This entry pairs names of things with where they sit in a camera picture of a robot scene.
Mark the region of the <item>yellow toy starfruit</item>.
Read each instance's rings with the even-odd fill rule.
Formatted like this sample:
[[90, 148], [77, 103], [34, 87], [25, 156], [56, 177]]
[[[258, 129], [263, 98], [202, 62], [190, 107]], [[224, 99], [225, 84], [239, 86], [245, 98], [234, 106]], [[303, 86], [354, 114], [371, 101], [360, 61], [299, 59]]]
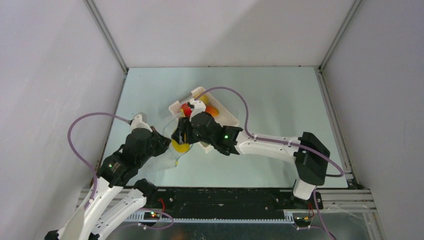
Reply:
[[172, 139], [171, 145], [174, 150], [178, 153], [184, 154], [190, 150], [190, 145], [188, 143], [179, 144], [176, 140]]

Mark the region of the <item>clear zip top bag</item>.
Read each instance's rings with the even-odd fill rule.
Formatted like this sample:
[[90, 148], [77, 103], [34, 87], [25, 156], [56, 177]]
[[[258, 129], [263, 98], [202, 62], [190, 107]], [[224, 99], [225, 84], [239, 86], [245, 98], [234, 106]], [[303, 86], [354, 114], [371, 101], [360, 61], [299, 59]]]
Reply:
[[[173, 134], [174, 130], [176, 129], [176, 126], [178, 124], [179, 117], [182, 117], [182, 114], [173, 114], [171, 116], [168, 116], [164, 121], [161, 122], [162, 128], [158, 131], [160, 134], [162, 134], [164, 137], [170, 138]], [[175, 168], [179, 164], [179, 160], [186, 155], [189, 151], [185, 153], [179, 153], [174, 150], [172, 147], [172, 142], [168, 145], [168, 150], [165, 151], [165, 153], [161, 154], [160, 156], [154, 156], [151, 157], [146, 164], [141, 168], [144, 172], [160, 172], [165, 171], [169, 169]]]

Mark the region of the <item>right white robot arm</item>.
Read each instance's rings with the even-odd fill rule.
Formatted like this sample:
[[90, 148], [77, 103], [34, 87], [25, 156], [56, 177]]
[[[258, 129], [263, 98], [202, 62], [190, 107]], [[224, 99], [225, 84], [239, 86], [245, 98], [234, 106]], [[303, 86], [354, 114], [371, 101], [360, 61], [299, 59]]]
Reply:
[[180, 117], [171, 135], [176, 143], [205, 143], [219, 153], [260, 155], [295, 165], [297, 179], [291, 204], [304, 209], [311, 202], [313, 191], [325, 183], [330, 151], [311, 132], [300, 137], [265, 137], [248, 133], [238, 126], [221, 125], [206, 112], [193, 117]]

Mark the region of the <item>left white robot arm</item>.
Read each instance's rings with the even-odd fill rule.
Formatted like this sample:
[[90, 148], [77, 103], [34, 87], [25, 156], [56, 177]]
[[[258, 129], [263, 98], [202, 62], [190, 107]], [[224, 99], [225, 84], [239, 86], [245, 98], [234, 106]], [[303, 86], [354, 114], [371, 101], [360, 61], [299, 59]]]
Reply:
[[171, 139], [154, 128], [135, 128], [112, 155], [106, 157], [96, 173], [96, 184], [64, 227], [51, 230], [46, 240], [104, 240], [130, 214], [158, 202], [158, 188], [145, 178], [138, 180], [117, 205], [110, 202], [137, 175], [152, 157], [164, 154]]

